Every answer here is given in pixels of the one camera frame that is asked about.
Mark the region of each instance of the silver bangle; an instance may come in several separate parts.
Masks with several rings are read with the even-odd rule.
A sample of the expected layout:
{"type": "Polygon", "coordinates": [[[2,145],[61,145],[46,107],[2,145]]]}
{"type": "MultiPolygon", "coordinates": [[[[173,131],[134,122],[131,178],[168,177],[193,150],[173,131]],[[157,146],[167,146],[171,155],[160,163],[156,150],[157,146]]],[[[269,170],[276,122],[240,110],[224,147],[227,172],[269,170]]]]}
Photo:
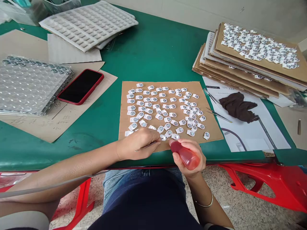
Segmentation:
{"type": "Polygon", "coordinates": [[[212,193],[211,189],[210,189],[210,192],[211,192],[211,203],[209,205],[201,205],[197,201],[195,201],[195,203],[197,203],[199,206],[204,207],[204,208],[210,207],[213,204],[213,193],[212,193]]]}

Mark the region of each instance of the brown cloth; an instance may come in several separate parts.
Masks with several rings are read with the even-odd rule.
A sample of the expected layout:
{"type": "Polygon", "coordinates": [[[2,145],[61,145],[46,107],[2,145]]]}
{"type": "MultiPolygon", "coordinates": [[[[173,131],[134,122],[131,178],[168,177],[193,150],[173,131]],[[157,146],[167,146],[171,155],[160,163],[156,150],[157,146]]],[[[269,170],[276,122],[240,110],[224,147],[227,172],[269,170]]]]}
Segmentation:
{"type": "Polygon", "coordinates": [[[259,117],[255,115],[252,108],[257,107],[254,102],[245,102],[244,95],[240,92],[230,94],[228,97],[220,99],[220,103],[224,109],[226,109],[230,116],[238,118],[241,121],[247,123],[259,120],[259,117]]]}

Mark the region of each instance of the tiled floor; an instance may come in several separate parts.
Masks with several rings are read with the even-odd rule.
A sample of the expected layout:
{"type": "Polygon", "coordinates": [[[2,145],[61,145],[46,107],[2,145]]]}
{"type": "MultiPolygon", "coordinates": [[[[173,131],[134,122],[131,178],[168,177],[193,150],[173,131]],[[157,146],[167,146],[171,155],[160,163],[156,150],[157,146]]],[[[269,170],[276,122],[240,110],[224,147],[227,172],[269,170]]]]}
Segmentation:
{"type": "MultiPolygon", "coordinates": [[[[306,222],[303,223],[307,220],[306,214],[281,208],[249,194],[233,190],[229,186],[232,180],[224,169],[215,165],[207,166],[202,174],[214,196],[231,219],[235,229],[305,229],[297,223],[301,223],[307,229],[306,222]]],[[[244,175],[242,175],[242,178],[245,179],[247,187],[251,188],[253,181],[248,180],[244,175]]],[[[103,179],[104,175],[93,178],[89,203],[96,200],[94,210],[82,219],[75,227],[75,230],[87,229],[102,214],[103,179]]],[[[188,185],[186,186],[186,192],[186,202],[189,210],[197,219],[188,185]]],[[[264,186],[260,193],[266,196],[273,196],[268,186],[264,186]]],[[[59,217],[51,222],[50,229],[65,226],[72,220],[77,195],[78,189],[61,200],[57,212],[59,217]]]]}

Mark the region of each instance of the hand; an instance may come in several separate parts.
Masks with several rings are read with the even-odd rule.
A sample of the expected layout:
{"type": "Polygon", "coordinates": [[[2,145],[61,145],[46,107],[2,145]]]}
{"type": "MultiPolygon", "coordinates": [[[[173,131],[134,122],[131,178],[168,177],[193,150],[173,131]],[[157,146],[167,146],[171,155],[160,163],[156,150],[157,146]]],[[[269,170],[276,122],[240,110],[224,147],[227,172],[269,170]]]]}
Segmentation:
{"type": "Polygon", "coordinates": [[[149,157],[161,144],[160,133],[149,128],[140,128],[126,138],[117,142],[117,155],[119,160],[140,160],[149,157]],[[157,143],[135,152],[154,141],[157,143]]]}
{"type": "Polygon", "coordinates": [[[189,139],[179,139],[178,142],[183,147],[195,152],[200,158],[199,165],[194,170],[188,170],[183,164],[179,154],[176,152],[173,153],[174,162],[178,166],[182,174],[185,175],[186,178],[194,178],[200,171],[206,168],[206,157],[202,153],[201,147],[196,141],[192,141],[189,139]]]}

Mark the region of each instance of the person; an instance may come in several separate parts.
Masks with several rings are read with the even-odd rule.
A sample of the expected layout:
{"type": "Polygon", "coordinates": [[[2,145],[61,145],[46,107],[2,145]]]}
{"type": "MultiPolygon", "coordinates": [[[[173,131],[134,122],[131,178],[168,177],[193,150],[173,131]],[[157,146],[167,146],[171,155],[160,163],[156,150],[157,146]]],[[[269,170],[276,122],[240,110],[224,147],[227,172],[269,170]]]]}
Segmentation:
{"type": "MultiPolygon", "coordinates": [[[[206,158],[199,144],[179,139],[181,145],[198,154],[199,165],[188,170],[178,153],[177,168],[111,170],[104,181],[103,214],[89,230],[98,229],[233,229],[233,225],[203,179],[206,158]],[[185,201],[185,175],[191,189],[199,223],[185,201]]],[[[141,128],[128,137],[90,152],[51,165],[25,178],[7,192],[57,184],[83,175],[94,175],[115,162],[149,157],[161,144],[160,134],[141,128]],[[140,151],[152,142],[155,144],[140,151]]],[[[27,195],[3,198],[0,202],[0,230],[48,230],[60,199],[86,179],[27,195]]]]}

